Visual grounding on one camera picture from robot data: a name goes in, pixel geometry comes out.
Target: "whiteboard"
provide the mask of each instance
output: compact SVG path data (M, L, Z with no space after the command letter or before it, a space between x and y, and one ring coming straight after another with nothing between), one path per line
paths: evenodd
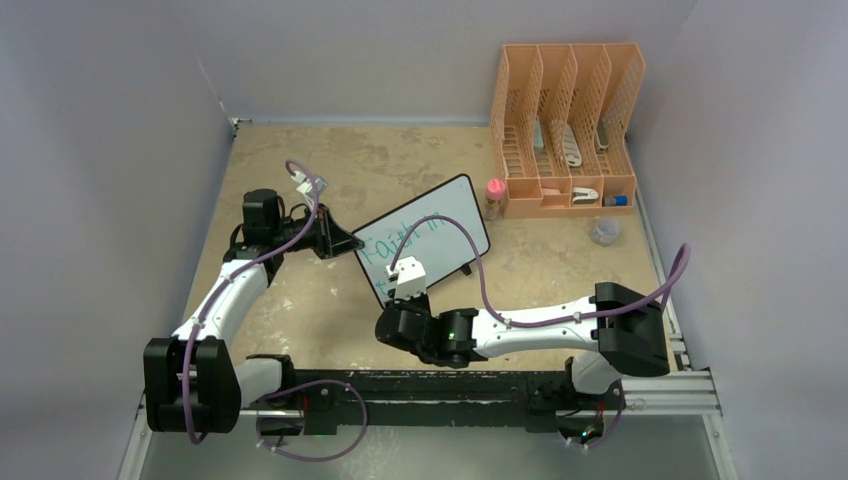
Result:
M489 234L471 178L457 175L353 231L365 242L356 258L381 306L390 300L388 292L393 288L386 278L386 266L412 224L433 214L453 218L465 227L481 256L489 251ZM429 220L415 229L401 253L401 258L409 256L424 265L428 288L474 261L465 235L444 220Z

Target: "black mount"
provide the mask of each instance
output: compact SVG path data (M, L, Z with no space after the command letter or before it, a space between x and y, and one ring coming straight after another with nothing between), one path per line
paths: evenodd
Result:
M253 260L291 241L303 229L309 218L309 207L304 204L300 204L300 206L304 207L304 215L301 218L294 219L291 215L284 216L285 202L274 190L263 188L245 193L241 207L244 223L233 230L230 236L230 248L224 254L224 262ZM237 241L239 231L242 232L244 237L241 242ZM297 243L288 249L288 252L311 248L318 258L326 260L358 250L364 246L365 243L362 240L341 228L333 220L330 209L326 205L319 203L312 227ZM275 255L265 261L269 285L282 263L282 254Z
M623 307L643 298L629 288L607 282L595 284L592 302L600 311ZM657 302L624 315L599 318L596 339L598 352L624 375L660 377L671 370L662 310Z
M284 382L282 388L326 379L352 385L365 400L369 425L523 427L531 433L559 432L581 441L592 438L583 435L586 431L602 432L603 422L591 415L563 413L594 412L602 401L613 409L621 400L615 384L602 395L575 391L571 359L564 371L293 370L288 378L291 383ZM294 410L299 404L308 405L304 435L334 435L339 425L362 422L356 398L337 385L307 388L300 400L290 396L252 407ZM262 424L266 435L285 433L287 428L286 422Z
M306 224L304 216L294 219L285 215L285 203L270 189L244 195L244 223L230 237L230 247L224 262L259 258L291 241ZM237 241L239 231L243 240ZM288 252L311 248L321 259L333 258L362 248L364 243L348 233L333 220L330 209L318 205L311 228ZM264 262L268 284L283 263L283 254ZM185 432L181 381L186 342L171 338L154 338L144 349L144 385L147 402L147 423L151 430ZM284 372L290 369L287 356L273 356L283 363ZM241 390L230 355L223 340L198 339L191 352L191 364L196 376L189 382L191 410L198 432L226 433L233 429L241 408Z

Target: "black bracket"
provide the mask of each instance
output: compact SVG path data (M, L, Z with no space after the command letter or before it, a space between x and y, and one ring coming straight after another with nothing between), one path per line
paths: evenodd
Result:
M596 283L592 302L613 310L644 296L617 283ZM657 302L623 315L598 318L598 352L616 370L634 377L659 377L670 371L662 310Z
M158 432L185 432L182 371L186 342L154 338L144 349L144 395L147 424ZM197 375L189 382L191 412L198 432L227 433L233 429L241 408L230 354L223 340L207 338L195 343L192 360Z

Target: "plastic bottle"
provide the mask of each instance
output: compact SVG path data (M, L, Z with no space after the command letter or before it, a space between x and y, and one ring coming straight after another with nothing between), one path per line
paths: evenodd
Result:
M602 247L608 247L615 243L615 240L621 234L621 224L618 220L612 217L599 218L589 232L592 241Z
M483 203L483 218L489 221L501 217L501 200L506 192L503 180L493 178L486 184L486 201Z

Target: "small bottle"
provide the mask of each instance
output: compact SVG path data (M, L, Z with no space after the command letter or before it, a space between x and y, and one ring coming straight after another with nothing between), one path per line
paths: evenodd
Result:
M497 220L501 216L501 199L506 192L503 180L493 178L486 185L486 202L483 204L483 218L489 221Z

